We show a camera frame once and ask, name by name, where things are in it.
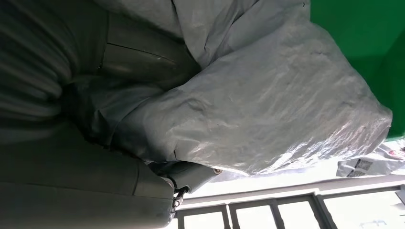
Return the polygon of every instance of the window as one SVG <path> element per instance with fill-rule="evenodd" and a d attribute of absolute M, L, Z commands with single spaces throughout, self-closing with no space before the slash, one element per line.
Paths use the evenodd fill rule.
<path fill-rule="evenodd" d="M 405 205 L 402 196 L 405 196 L 405 190 L 395 186 L 231 202 L 180 210 L 173 228 L 403 229 Z"/>
<path fill-rule="evenodd" d="M 340 229 L 405 228 L 405 206 L 395 191 L 330 198 L 325 204 Z"/>

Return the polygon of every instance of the metal bolt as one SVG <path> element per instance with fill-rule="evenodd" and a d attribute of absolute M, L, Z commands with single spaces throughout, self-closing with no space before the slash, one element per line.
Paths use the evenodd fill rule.
<path fill-rule="evenodd" d="M 175 208 L 177 208 L 178 206 L 180 206 L 180 204 L 181 204 L 181 201 L 176 200 L 173 205 L 174 205 Z"/>
<path fill-rule="evenodd" d="M 219 174 L 222 173 L 222 170 L 215 168 L 215 169 L 214 169 L 214 173 L 215 173 L 216 175 L 219 175 Z"/>

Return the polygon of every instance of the crumpled plastic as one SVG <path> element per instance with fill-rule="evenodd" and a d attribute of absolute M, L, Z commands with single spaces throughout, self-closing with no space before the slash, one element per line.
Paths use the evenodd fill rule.
<path fill-rule="evenodd" d="M 391 111 L 309 21 L 309 2 L 173 2 L 204 69 L 126 115 L 122 148 L 254 175 L 359 157 L 385 139 Z"/>

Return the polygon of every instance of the plastic sheet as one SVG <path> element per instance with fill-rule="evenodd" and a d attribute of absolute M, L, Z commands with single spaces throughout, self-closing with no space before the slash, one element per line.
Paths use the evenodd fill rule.
<path fill-rule="evenodd" d="M 253 175 L 347 160 L 385 139 L 391 112 L 309 21 L 309 2 L 174 5 L 206 68 L 128 114 L 125 149 Z"/>

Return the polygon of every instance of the metal bar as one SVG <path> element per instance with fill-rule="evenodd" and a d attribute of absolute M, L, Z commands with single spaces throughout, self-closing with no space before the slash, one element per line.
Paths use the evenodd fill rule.
<path fill-rule="evenodd" d="M 178 225 L 178 229 L 185 229 L 184 228 L 184 216 L 183 215 L 178 215 L 176 213 L 176 218 L 177 218 L 177 225 Z"/>
<path fill-rule="evenodd" d="M 184 210 L 179 210 L 177 213 L 181 214 L 182 216 L 193 216 L 193 215 L 201 215 L 201 214 L 208 214 L 214 212 L 222 212 L 223 208 L 226 209 L 226 205 L 216 205 L 216 206 L 209 206 L 203 208 L 189 208 Z"/>
<path fill-rule="evenodd" d="M 232 220 L 232 228 L 233 229 L 240 229 L 239 221 L 238 221 L 238 215 L 236 213 L 236 206 L 235 205 L 228 205 L 229 206 L 229 213 L 231 215 L 231 220 Z"/>
<path fill-rule="evenodd" d="M 274 222 L 277 229 L 285 229 L 283 218 L 281 217 L 280 210 L 278 209 L 278 202 L 276 199 L 269 200 L 271 213 L 273 214 Z"/>
<path fill-rule="evenodd" d="M 322 196 L 323 196 L 323 199 L 330 199 L 330 198 L 339 198 L 339 197 L 356 196 L 356 195 L 370 194 L 370 193 L 376 193 L 376 192 L 387 192 L 387 191 L 398 191 L 398 190 L 400 190 L 399 186 L 392 186 L 392 187 L 372 188 L 372 189 L 360 190 L 360 191 L 354 191 L 354 192 L 341 192 L 341 193 L 337 193 L 337 194 L 329 194 L 329 195 L 322 195 Z"/>
<path fill-rule="evenodd" d="M 226 209 L 226 205 L 223 205 L 222 219 L 224 221 L 224 229 L 231 229 L 231 225 L 229 224 L 228 210 Z"/>
<path fill-rule="evenodd" d="M 356 187 L 364 187 L 367 185 L 376 185 L 376 184 L 378 184 L 380 187 L 383 187 L 385 183 L 387 183 L 387 185 L 393 185 L 392 183 L 398 183 L 398 185 L 400 185 L 400 184 L 404 183 L 404 180 L 405 180 L 405 176 L 403 176 L 403 175 L 387 175 L 387 176 L 381 176 L 381 177 L 368 177 L 368 178 L 333 179 L 333 180 L 316 182 L 316 183 L 312 183 L 312 184 L 295 185 L 295 186 L 289 186 L 289 187 L 276 187 L 276 188 L 253 190 L 253 191 L 231 193 L 231 194 L 221 194 L 221 195 L 207 196 L 207 197 L 186 198 L 186 199 L 184 199 L 182 206 L 189 205 L 189 204 L 205 203 L 205 202 L 225 203 L 226 201 L 229 201 L 232 199 L 248 198 L 248 197 L 255 197 L 255 196 L 262 196 L 262 195 L 271 195 L 271 194 L 298 191 L 298 190 L 317 189 L 319 191 L 328 191 L 328 190 L 334 190 L 334 189 L 340 189 L 340 188 L 356 188 Z"/>
<path fill-rule="evenodd" d="M 396 196 L 402 201 L 405 205 L 405 185 L 400 186 L 400 190 L 396 192 Z"/>
<path fill-rule="evenodd" d="M 332 215 L 330 214 L 328 208 L 325 205 L 325 202 L 323 201 L 323 196 L 314 196 L 314 203 L 316 205 L 316 208 L 318 209 L 318 212 L 321 214 L 326 227 L 330 229 L 338 229 L 335 222 L 333 221 Z"/>
<path fill-rule="evenodd" d="M 312 212 L 314 213 L 315 219 L 319 224 L 320 229 L 331 229 L 329 226 L 327 219 L 325 219 L 322 209 L 315 202 L 315 196 L 312 196 L 311 200 L 308 201 L 309 205 L 311 206 Z"/>

